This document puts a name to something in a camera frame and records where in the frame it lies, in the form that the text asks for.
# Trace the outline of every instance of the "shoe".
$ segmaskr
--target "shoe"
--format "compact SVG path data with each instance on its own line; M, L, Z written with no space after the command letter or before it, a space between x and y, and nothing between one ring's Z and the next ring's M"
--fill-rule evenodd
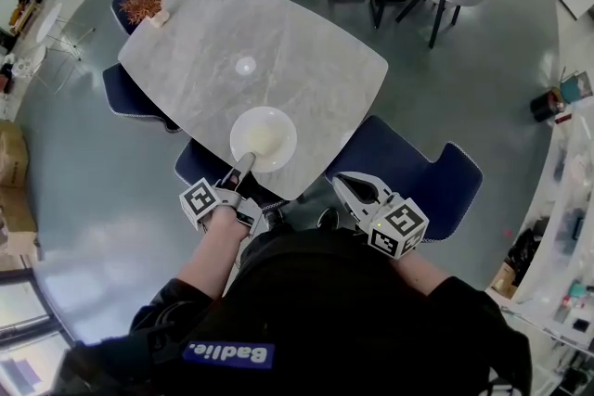
M335 208L326 208L317 219L317 229L336 231L339 224L338 212Z
M274 228L285 223L285 217L281 210L266 211L262 215L262 218L268 226L268 231L272 231Z

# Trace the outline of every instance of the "person's arm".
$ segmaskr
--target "person's arm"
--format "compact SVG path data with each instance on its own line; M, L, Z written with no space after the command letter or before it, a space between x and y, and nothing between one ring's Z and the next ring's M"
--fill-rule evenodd
M492 368L522 395L530 394L528 339L508 326L497 304L485 292L444 273L415 250L391 264L409 286L428 296L438 309L436 316L441 325L458 336L460 345L488 363L484 371L486 388L491 384Z
M201 290L211 299L218 299L225 290L239 245L249 231L237 220L235 210L227 206L217 207L206 235L190 261L177 274L177 279Z
M390 263L410 287L426 296L449 277L415 250L411 250L397 261L391 260Z
M187 321L221 297L238 254L239 243L248 232L247 226L237 221L235 210L218 207L191 260L149 305L136 313L130 331L153 327L165 321Z

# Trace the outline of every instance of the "black container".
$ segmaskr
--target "black container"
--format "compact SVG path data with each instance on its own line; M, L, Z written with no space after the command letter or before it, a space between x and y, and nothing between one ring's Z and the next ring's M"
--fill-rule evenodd
M556 94L555 88L544 95L535 97L530 101L530 110L536 121L542 122L550 119L565 110L561 99L561 92Z

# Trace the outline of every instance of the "wrist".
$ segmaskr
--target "wrist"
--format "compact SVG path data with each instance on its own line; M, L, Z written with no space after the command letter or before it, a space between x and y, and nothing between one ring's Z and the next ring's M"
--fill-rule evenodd
M240 243L247 235L242 230L231 229L229 226L212 225L206 231L204 239Z

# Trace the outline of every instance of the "sleeve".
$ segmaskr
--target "sleeve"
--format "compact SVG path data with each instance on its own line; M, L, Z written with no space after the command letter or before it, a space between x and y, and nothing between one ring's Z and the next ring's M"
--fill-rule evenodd
M137 313L130 332L164 323L180 323L203 313L213 299L201 290L179 279L170 280L153 298L149 305Z
M430 301L445 309L445 318L460 338L476 346L490 364L485 394L494 385L512 385L522 395L530 394L532 362L528 338L506 323L497 304L456 277L450 277L430 295Z

